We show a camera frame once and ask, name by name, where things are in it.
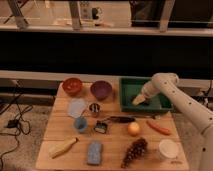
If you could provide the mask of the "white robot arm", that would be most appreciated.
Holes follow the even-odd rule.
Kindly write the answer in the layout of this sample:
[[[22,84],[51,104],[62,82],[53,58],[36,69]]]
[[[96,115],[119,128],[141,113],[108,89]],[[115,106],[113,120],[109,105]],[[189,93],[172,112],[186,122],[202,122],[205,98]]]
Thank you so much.
[[[156,73],[142,86],[141,93],[145,98],[164,94],[188,118],[204,137],[198,171],[213,171],[213,111],[180,90],[178,82],[175,73]]]

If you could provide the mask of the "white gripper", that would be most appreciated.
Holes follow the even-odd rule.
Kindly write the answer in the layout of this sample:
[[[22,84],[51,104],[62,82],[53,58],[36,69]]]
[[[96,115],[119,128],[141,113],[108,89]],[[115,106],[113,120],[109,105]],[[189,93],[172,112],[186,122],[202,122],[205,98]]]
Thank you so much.
[[[146,99],[150,99],[152,97],[154,97],[157,93],[158,90],[156,89],[156,87],[152,84],[151,81],[148,81],[147,83],[145,83],[141,89],[142,95],[146,98]]]

